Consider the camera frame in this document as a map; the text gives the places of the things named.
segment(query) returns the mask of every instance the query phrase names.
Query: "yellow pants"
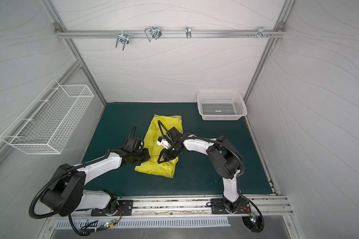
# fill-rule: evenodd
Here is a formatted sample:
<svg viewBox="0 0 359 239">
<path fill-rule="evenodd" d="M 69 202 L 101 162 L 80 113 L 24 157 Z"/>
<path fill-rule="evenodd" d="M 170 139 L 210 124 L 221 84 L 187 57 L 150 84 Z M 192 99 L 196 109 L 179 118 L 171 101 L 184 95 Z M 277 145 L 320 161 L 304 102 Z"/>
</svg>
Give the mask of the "yellow pants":
<svg viewBox="0 0 359 239">
<path fill-rule="evenodd" d="M 145 174 L 173 178 L 176 163 L 178 162 L 178 157 L 174 160 L 170 160 L 169 162 L 164 162 L 161 164 L 157 163 L 160 152 L 164 149 L 163 146 L 156 144 L 158 138 L 162 136 L 160 128 L 158 127 L 158 120 L 161 121 L 168 130 L 172 127 L 176 127 L 179 132 L 183 133 L 181 116 L 168 117 L 154 115 L 154 118 L 150 122 L 148 132 L 144 138 L 145 148 L 149 150 L 150 159 L 147 162 L 142 163 L 140 166 L 136 166 L 134 170 L 143 172 Z"/>
</svg>

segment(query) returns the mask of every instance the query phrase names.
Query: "metal floor panel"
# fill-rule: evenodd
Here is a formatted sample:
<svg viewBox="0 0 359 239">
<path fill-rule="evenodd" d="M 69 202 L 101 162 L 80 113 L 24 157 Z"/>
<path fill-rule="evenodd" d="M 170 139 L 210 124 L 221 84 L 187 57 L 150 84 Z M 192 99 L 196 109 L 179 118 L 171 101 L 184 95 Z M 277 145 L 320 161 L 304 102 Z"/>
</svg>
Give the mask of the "metal floor panel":
<svg viewBox="0 0 359 239">
<path fill-rule="evenodd" d="M 77 228 L 88 225 L 91 222 L 93 227 L 99 227 L 104 225 L 110 219 L 106 218 L 90 218 L 90 219 L 75 219 L 74 225 Z M 117 228 L 196 228 L 196 227 L 219 227 L 230 226 L 226 216 L 219 217 L 175 217 L 175 218 L 123 218 L 112 229 Z M 68 219 L 59 220 L 56 223 L 55 230 L 69 229 L 72 227 L 69 224 Z"/>
<path fill-rule="evenodd" d="M 230 227 L 202 227 L 202 228 L 115 228 L 92 233 L 86 238 L 138 238 L 138 239 L 289 239 L 286 225 L 282 216 L 265 216 L 265 227 L 261 233 L 250 232 L 242 223 L 241 217 L 229 217 Z M 81 238 L 73 230 L 53 231 L 53 239 Z"/>
</svg>

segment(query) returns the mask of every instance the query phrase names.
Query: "wire mesh basket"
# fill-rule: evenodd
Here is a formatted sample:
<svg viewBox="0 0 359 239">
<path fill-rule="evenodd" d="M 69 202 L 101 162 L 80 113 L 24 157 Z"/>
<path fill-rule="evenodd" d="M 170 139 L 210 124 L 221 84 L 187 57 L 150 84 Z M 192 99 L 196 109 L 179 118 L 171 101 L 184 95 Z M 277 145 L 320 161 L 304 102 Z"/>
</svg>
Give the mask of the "wire mesh basket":
<svg viewBox="0 0 359 239">
<path fill-rule="evenodd" d="M 61 154 L 92 99 L 87 85 L 60 85 L 54 80 L 0 139 L 27 154 Z"/>
<path fill-rule="evenodd" d="M 200 91 L 197 106 L 203 120 L 239 120 L 247 115 L 244 99 L 234 91 Z"/>
</svg>

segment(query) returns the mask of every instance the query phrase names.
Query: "dark green floor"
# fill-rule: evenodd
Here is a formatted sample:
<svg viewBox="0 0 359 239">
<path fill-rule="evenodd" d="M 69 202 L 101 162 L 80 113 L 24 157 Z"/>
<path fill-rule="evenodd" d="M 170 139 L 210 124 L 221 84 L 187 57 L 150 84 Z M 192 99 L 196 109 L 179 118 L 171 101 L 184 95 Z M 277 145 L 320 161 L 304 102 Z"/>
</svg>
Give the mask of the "dark green floor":
<svg viewBox="0 0 359 239">
<path fill-rule="evenodd" d="M 244 118 L 237 121 L 203 121 L 198 114 L 197 103 L 107 104 L 84 161 L 98 158 L 107 149 L 123 145 L 134 124 L 138 125 L 136 136 L 144 138 L 154 114 L 181 115 L 184 133 L 206 138 L 227 137 L 244 158 L 246 170 L 241 177 L 242 193 L 272 193 Z M 183 153 L 179 157 L 172 179 L 136 172 L 134 166 L 130 165 L 93 179 L 85 188 L 107 189 L 125 197 L 223 193 L 222 178 L 214 170 L 208 156 L 197 152 Z"/>
</svg>

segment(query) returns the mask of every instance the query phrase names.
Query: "aluminum rail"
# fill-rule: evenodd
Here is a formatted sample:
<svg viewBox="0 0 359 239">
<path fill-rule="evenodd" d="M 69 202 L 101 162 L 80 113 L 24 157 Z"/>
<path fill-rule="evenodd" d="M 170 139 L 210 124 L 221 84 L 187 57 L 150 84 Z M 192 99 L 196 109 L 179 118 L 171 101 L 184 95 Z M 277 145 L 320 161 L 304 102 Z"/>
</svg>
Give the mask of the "aluminum rail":
<svg viewBox="0 0 359 239">
<path fill-rule="evenodd" d="M 40 0 L 45 10 L 47 11 L 48 15 L 50 16 L 51 20 L 53 21 L 53 25 L 55 27 L 55 32 L 57 29 L 59 31 L 66 30 L 66 26 L 62 21 L 60 15 L 58 14 L 56 7 L 53 5 L 51 0 Z M 82 63 L 83 72 L 88 79 L 89 83 L 91 84 L 92 88 L 94 89 L 97 97 L 100 99 L 103 106 L 106 106 L 106 100 L 104 95 L 102 94 L 100 88 L 98 87 L 93 75 L 90 73 L 88 66 L 86 65 L 84 59 L 82 58 L 80 52 L 78 51 L 74 41 L 72 39 L 64 39 L 65 43 L 67 44 L 70 52 L 75 57 L 75 59 Z"/>
<path fill-rule="evenodd" d="M 287 16 L 289 15 L 289 13 L 291 11 L 291 8 L 292 8 L 292 5 L 293 5 L 294 1 L 295 0 L 285 0 L 285 2 L 283 4 L 283 7 L 282 7 L 282 10 L 281 10 L 281 12 L 280 12 L 280 14 L 278 16 L 278 20 L 275 23 L 274 29 L 281 29 L 283 31 Z M 247 92 L 246 92 L 246 94 L 244 96 L 245 104 L 247 104 L 248 101 L 249 101 L 249 98 L 250 98 L 250 95 L 251 95 L 251 93 L 253 91 L 253 88 L 254 88 L 256 82 L 258 81 L 259 76 L 262 73 L 264 65 L 267 62 L 267 59 L 269 58 L 270 53 L 273 50 L 276 41 L 277 41 L 277 38 L 269 39 L 266 46 L 265 46 L 265 48 L 264 48 L 261 60 L 259 60 L 259 64 L 258 64 L 257 68 L 255 69 L 253 78 L 251 79 L 249 87 L 247 88 Z"/>
<path fill-rule="evenodd" d="M 245 195 L 261 211 L 263 216 L 273 215 L 293 215 L 291 206 L 286 196 L 276 195 Z M 211 208 L 206 205 L 211 198 L 218 197 L 127 197 L 119 198 L 133 200 L 132 214 L 125 217 L 195 217 L 195 216 L 221 216 L 221 214 L 211 214 Z M 91 210 L 73 212 L 73 218 L 91 218 Z M 237 216 L 238 214 L 223 214 L 223 216 Z M 49 219 L 66 219 L 59 215 L 49 217 Z"/>
<path fill-rule="evenodd" d="M 185 30 L 162 30 L 160 38 L 186 38 Z M 125 33 L 131 39 L 147 38 L 145 31 L 61 31 L 55 32 L 57 38 L 79 39 L 79 38 L 117 38 L 119 34 Z M 283 37 L 284 31 L 264 30 L 266 36 L 262 38 Z M 192 30 L 191 38 L 256 38 L 258 30 Z"/>
</svg>

